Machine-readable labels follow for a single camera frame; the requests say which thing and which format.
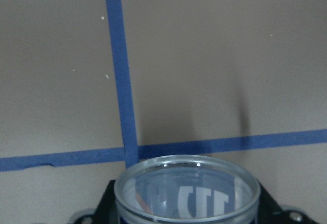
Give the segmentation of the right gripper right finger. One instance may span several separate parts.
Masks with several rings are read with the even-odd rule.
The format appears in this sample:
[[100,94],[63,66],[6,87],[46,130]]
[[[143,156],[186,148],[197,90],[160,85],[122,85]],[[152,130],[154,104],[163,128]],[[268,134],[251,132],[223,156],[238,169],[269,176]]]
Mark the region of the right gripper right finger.
[[269,194],[266,188],[260,185],[260,198],[256,223],[273,224],[282,221],[283,210],[276,200]]

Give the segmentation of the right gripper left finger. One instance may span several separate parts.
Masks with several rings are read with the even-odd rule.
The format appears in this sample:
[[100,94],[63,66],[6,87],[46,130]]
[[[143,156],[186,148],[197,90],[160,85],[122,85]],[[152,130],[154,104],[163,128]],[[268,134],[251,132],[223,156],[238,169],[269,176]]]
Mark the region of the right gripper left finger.
[[118,223],[114,195],[115,180],[110,180],[94,212],[94,223]]

